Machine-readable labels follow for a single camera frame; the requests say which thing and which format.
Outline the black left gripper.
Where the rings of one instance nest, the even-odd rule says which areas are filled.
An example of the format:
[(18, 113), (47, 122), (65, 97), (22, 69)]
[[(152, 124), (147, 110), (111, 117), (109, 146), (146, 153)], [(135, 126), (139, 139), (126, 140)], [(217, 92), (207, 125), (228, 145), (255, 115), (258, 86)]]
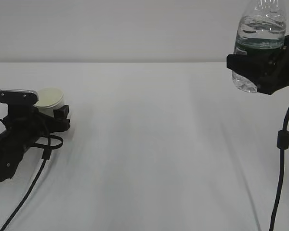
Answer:
[(0, 182), (11, 179), (24, 154), (31, 147), (50, 152), (50, 132), (70, 129), (67, 119), (69, 106), (53, 109), (53, 116), (40, 112), (34, 106), (9, 106), (8, 114), (0, 122), (5, 131), (0, 134)]

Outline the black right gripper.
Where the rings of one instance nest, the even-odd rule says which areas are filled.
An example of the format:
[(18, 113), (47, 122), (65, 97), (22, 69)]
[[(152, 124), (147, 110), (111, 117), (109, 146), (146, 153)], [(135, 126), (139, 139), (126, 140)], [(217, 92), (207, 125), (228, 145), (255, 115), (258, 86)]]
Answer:
[(276, 53), (229, 54), (226, 67), (234, 83), (257, 83), (257, 92), (272, 95), (289, 86), (289, 35)]

